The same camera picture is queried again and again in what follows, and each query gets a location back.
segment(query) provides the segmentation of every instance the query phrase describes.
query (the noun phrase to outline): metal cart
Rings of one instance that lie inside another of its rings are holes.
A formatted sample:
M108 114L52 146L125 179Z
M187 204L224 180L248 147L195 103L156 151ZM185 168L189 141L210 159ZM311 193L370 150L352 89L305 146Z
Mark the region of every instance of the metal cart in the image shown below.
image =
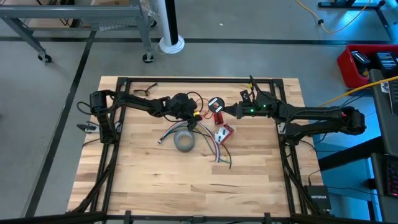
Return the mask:
M0 5L0 18L12 28L20 37L26 41L39 53L39 60L49 63L52 58L47 55L45 49L40 45L40 42L33 36L35 29L30 29L19 18L74 18L86 19L93 23L102 24L99 21L108 21L107 26L126 27L129 29L137 29L140 33L142 43L146 53L142 56L145 63L154 61L152 46L149 38L149 29L156 25L156 21L151 19L146 12L143 11L139 0L129 0L130 4L125 6L21 6L21 5ZM129 20L134 20L135 24L130 24ZM65 29L80 29L80 30L101 30L100 26L80 27L80 28L65 28Z

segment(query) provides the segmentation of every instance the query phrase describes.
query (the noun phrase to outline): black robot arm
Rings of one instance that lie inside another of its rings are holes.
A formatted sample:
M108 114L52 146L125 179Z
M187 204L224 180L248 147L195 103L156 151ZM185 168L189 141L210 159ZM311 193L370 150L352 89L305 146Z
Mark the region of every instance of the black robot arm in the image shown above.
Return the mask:
M331 132L357 135L364 133L366 129L364 115L352 106L342 108L337 106L329 108L295 107L277 99L268 91L261 91L252 76L250 79L251 92L242 91L242 101L233 106L225 106L221 110L238 119L244 116L273 118L278 124L279 134L283 134L284 140L288 144L297 145L304 136L308 135ZM209 102L209 109L213 112L219 109L218 105L211 104L216 101L215 99L217 98L213 98ZM290 123L295 119L316 120L317 122L307 125Z
M113 100L110 107L106 103L107 96ZM197 104L185 93L178 93L171 99L167 96L147 100L126 92L96 91L90 94L90 111L98 120L99 136L102 143L113 144L118 140L118 133L115 125L109 119L108 113L116 111L122 106L146 111L156 118L168 115L175 119L181 119L181 121L188 121L189 130L193 130L197 121L201 120L200 116L195 115Z

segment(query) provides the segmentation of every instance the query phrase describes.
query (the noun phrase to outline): white pole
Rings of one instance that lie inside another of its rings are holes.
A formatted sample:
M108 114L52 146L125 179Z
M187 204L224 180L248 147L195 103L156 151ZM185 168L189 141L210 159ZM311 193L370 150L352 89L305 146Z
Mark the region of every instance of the white pole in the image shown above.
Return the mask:
M174 0L157 0L157 8L163 31L159 47L167 54L176 54L184 48L185 42L178 34Z

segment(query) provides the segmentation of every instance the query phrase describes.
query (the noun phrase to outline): gray duct tape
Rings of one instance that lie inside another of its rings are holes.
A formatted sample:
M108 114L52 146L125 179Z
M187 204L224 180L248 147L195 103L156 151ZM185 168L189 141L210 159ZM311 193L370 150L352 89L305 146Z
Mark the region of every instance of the gray duct tape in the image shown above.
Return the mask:
M180 144L180 139L184 136L188 136L191 139L191 142L186 146ZM189 152L195 147L195 135L188 130L179 130L174 134L174 144L180 152Z

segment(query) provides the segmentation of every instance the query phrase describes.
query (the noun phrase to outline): white base stand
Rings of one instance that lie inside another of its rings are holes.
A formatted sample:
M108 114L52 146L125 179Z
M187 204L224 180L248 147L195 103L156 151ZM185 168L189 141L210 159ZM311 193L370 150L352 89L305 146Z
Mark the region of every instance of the white base stand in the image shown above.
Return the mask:
M176 54L179 53L185 45L184 38L178 35L178 42L175 45L166 45L164 42L164 37L161 38L159 42L160 49L165 52L166 54Z

